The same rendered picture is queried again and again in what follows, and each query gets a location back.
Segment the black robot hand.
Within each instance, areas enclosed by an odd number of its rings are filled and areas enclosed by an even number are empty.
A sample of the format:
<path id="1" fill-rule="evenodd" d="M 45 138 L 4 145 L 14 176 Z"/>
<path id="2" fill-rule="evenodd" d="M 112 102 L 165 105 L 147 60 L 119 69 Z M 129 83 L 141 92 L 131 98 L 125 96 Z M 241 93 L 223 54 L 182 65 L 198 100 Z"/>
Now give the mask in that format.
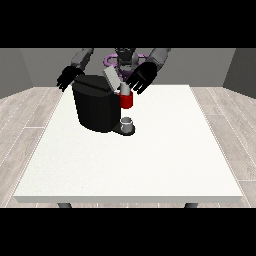
<path id="1" fill-rule="evenodd" d="M 144 62 L 134 70 L 126 84 L 140 95 L 156 76 L 157 66 L 153 62 Z"/>
<path id="2" fill-rule="evenodd" d="M 61 75 L 57 78 L 57 87 L 64 92 L 74 79 L 81 74 L 84 74 L 81 68 L 72 65 L 65 67 Z"/>

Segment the small grey coffee pod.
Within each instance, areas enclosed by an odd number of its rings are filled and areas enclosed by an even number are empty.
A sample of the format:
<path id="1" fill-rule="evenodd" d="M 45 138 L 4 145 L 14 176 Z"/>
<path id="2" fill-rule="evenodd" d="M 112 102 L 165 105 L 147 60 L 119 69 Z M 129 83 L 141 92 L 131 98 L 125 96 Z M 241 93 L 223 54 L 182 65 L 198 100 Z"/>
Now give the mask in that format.
<path id="1" fill-rule="evenodd" d="M 120 93 L 125 96 L 130 95 L 130 87 L 125 82 L 121 83 Z"/>

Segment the pale grey machine lid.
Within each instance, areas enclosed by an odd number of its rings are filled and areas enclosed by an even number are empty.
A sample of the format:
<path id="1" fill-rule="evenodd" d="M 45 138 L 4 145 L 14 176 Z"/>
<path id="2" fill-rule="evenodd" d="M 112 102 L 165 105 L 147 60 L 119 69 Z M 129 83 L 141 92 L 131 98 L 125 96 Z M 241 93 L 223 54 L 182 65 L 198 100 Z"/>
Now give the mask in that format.
<path id="1" fill-rule="evenodd" d="M 102 71 L 112 91 L 116 91 L 121 81 L 113 66 L 109 66 Z"/>

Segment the black coffee machine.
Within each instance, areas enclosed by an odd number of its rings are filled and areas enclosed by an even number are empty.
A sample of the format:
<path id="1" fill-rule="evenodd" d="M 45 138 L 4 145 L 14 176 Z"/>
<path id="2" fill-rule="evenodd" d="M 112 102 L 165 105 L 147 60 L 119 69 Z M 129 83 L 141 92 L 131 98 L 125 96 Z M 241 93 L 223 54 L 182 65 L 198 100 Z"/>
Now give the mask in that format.
<path id="1" fill-rule="evenodd" d="M 82 126 L 100 133 L 116 132 L 123 136 L 135 133 L 134 125 L 124 131 L 120 96 L 111 90 L 104 76 L 78 75 L 72 84 L 72 91 Z"/>

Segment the small grey cup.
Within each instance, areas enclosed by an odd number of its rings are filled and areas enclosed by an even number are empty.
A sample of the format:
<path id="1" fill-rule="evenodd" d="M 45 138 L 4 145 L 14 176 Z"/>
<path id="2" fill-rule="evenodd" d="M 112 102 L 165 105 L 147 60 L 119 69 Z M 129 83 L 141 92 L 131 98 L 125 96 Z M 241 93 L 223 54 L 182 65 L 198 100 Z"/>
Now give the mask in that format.
<path id="1" fill-rule="evenodd" d="M 121 131 L 124 133 L 130 133 L 133 131 L 133 120 L 130 117 L 123 117 L 120 120 Z"/>

